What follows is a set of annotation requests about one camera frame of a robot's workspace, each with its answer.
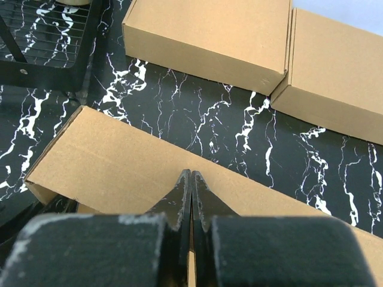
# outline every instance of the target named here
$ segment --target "metal rack leg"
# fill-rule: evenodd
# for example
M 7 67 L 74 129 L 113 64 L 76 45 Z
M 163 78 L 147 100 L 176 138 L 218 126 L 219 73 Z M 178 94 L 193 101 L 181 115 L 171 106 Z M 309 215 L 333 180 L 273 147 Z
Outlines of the metal rack leg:
M 0 37 L 3 39 L 5 45 L 11 52 L 14 59 L 18 62 L 27 63 L 20 47 L 17 45 L 15 39 L 13 38 L 7 24 L 5 24 L 4 19 L 0 16 Z
M 78 100 L 77 95 L 76 95 L 75 92 L 71 92 L 71 91 L 70 91 L 69 93 L 67 93 L 67 92 L 61 91 L 61 93 L 62 93 L 65 97 L 67 97 L 69 100 L 72 100 L 72 101 L 74 101 L 74 102 L 77 102 L 77 103 L 79 103 L 79 104 L 81 105 L 81 103 L 80 103 L 80 101 Z

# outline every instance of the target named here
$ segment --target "black wire rack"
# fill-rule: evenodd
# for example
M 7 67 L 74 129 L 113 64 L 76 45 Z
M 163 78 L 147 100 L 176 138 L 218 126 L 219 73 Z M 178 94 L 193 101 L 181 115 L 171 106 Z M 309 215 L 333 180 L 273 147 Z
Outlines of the black wire rack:
M 102 0 L 0 0 L 0 84 L 81 90 Z

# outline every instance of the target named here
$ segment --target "black marble surface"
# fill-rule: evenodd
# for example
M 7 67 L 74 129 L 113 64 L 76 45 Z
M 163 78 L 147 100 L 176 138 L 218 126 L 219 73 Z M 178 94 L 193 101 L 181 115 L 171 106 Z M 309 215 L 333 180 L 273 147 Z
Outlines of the black marble surface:
M 126 57 L 129 4 L 105 0 L 87 105 L 383 237 L 382 146 L 275 112 L 256 92 Z M 21 210 L 33 200 L 25 172 L 76 104 L 53 91 L 0 91 L 0 199 Z

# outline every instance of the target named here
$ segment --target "brown cardboard box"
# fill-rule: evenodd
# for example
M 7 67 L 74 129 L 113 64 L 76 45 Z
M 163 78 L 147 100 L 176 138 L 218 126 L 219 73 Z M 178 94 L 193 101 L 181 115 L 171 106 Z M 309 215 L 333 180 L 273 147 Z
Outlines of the brown cardboard box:
M 128 56 L 269 95 L 282 81 L 290 0 L 133 0 Z
M 88 213 L 92 213 L 92 214 L 103 214 L 101 213 L 100 211 L 96 210 L 96 209 L 93 209 L 89 206 L 86 206 L 86 205 L 83 205 L 81 203 L 78 204 L 77 206 L 77 213 L 85 213 L 85 214 L 88 214 Z
M 26 175 L 47 203 L 57 193 L 80 212 L 144 213 L 165 196 L 183 169 L 198 170 L 210 189 L 240 215 L 325 216 L 325 213 L 142 130 L 82 107 Z M 383 240 L 352 228 L 383 286 Z
M 294 9 L 290 45 L 272 107 L 383 144 L 383 37 Z

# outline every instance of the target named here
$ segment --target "corrugated cardboard edge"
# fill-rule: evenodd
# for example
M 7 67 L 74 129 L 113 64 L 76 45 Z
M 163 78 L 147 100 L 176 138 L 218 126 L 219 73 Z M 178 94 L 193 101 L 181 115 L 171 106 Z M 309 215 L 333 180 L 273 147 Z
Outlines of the corrugated cardboard edge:
M 285 51 L 285 75 L 288 72 L 288 60 L 290 57 L 291 26 L 293 24 L 293 1 L 290 0 L 288 6 L 287 32 L 286 32 L 286 51 Z
M 271 105 L 276 102 L 280 95 L 286 91 L 291 85 L 293 80 L 293 62 L 294 62 L 294 45 L 295 45 L 295 30 L 296 30 L 297 8 L 291 10 L 290 25 L 288 31 L 288 49 L 286 49 L 286 67 L 287 74 L 283 81 L 272 92 L 270 100 Z
M 131 12 L 133 11 L 133 8 L 134 6 L 136 5 L 137 3 L 137 0 L 132 0 L 132 2 L 130 3 L 130 6 L 129 6 L 129 9 L 127 10 L 126 14 L 125 14 L 125 17 L 124 17 L 124 20 L 122 20 L 122 24 L 121 24 L 121 28 L 122 28 L 122 37 L 124 39 L 124 48 L 125 48 L 125 51 L 126 51 L 126 41 L 125 41 L 125 29 L 124 29 L 124 26 L 125 26 L 125 23 L 127 22 L 127 19 L 129 18 L 129 15 L 131 14 Z
M 53 145 L 60 139 L 60 137 L 64 134 L 64 132 L 67 130 L 67 128 L 73 123 L 75 118 L 80 114 L 80 112 L 83 110 L 84 106 L 80 106 L 68 119 L 68 121 L 64 124 L 64 126 L 60 129 L 56 137 L 46 146 L 42 154 L 37 158 L 36 162 L 32 165 L 32 167 L 29 169 L 28 173 L 26 174 L 24 178 L 24 183 L 28 187 L 28 189 L 35 195 L 35 197 L 44 204 L 48 204 L 50 200 L 53 199 L 57 194 L 51 190 L 48 190 L 47 188 L 44 188 L 38 184 L 35 184 L 34 182 L 31 182 L 28 180 L 30 175 L 34 172 L 37 165 L 40 163 L 40 161 L 44 158 L 44 156 L 50 151 L 50 149 L 53 147 Z
M 189 251 L 189 272 L 188 272 L 188 287 L 195 287 L 196 286 L 196 264 L 194 259 L 194 252 Z

